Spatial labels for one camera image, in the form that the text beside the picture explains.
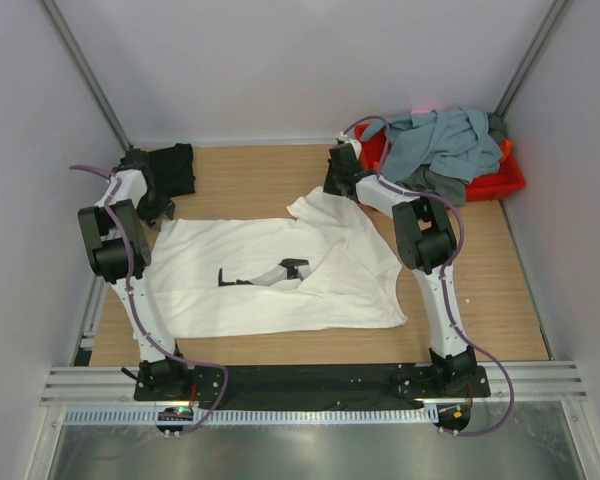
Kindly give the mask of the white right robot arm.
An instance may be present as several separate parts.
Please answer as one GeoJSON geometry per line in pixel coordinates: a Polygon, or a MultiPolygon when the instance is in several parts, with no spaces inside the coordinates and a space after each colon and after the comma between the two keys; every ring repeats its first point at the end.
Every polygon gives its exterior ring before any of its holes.
{"type": "Polygon", "coordinates": [[[431,192],[415,192],[365,170],[361,148],[339,139],[329,149],[324,190],[371,207],[391,218],[399,258],[418,282],[430,331],[432,387],[444,396],[469,395],[480,381],[475,349],[463,331],[453,286],[457,239],[447,211],[453,208],[431,192]]]}

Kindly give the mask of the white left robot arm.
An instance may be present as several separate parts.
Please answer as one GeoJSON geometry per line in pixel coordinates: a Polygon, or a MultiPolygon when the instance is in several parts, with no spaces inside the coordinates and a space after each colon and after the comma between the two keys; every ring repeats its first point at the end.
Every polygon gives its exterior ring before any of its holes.
{"type": "Polygon", "coordinates": [[[138,372],[125,373],[136,382],[134,399],[182,400],[192,376],[150,289],[151,247],[144,230],[172,220],[175,203],[158,190],[146,151],[128,150],[112,170],[72,168],[108,182],[101,199],[80,209],[77,218],[91,270],[118,296],[138,343],[138,372]]]}

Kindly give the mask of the white t-shirt with print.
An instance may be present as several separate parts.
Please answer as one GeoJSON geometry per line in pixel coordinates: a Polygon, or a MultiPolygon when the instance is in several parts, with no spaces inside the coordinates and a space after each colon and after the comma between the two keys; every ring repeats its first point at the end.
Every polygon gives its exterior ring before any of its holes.
{"type": "Polygon", "coordinates": [[[356,203],[315,188],[287,210],[163,224],[147,274],[174,337],[405,324],[401,264],[356,203]]]}

